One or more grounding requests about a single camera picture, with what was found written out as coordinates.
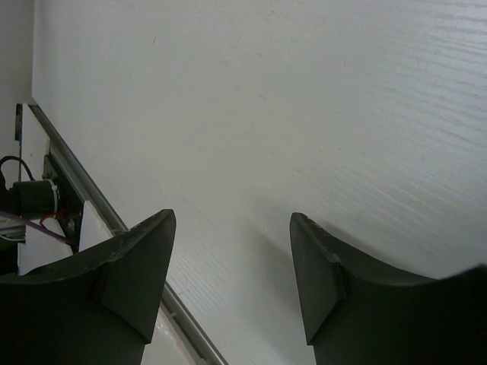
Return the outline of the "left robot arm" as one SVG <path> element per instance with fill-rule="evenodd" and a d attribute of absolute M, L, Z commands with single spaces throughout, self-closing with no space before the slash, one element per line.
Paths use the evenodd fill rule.
<path fill-rule="evenodd" d="M 1 166 L 10 160 L 17 161 L 24 168 L 28 180 L 14 182 L 8 189 L 1 173 L 1 211 L 34 220 L 55 216 L 61 208 L 58 185 L 51 179 L 35 180 L 29 166 L 19 157 L 2 157 Z"/>

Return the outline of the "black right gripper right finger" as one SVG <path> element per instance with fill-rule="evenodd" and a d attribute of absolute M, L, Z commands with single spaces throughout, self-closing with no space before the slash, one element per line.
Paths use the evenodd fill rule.
<path fill-rule="evenodd" d="M 302 213 L 291 252 L 318 364 L 484 364 L 486 267 L 433 279 L 388 265 Z"/>

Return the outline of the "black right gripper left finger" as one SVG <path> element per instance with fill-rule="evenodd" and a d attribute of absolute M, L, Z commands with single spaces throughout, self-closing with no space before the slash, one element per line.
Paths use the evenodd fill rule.
<path fill-rule="evenodd" d="M 3 364 L 139 364 L 176 232 L 172 210 L 25 275 L 1 277 Z"/>

